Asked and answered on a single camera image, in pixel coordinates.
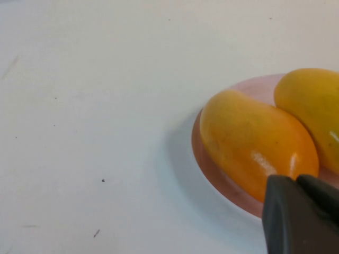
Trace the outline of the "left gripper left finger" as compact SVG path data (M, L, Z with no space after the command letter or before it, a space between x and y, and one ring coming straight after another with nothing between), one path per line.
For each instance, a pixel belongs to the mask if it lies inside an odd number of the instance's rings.
M262 225L270 254L338 253L338 211L321 209L296 179L268 178Z

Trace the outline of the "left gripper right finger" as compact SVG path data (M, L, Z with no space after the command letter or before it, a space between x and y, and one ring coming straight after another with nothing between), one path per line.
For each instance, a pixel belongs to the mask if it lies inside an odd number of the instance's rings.
M311 175L300 175L296 182L321 209L338 211L338 189Z

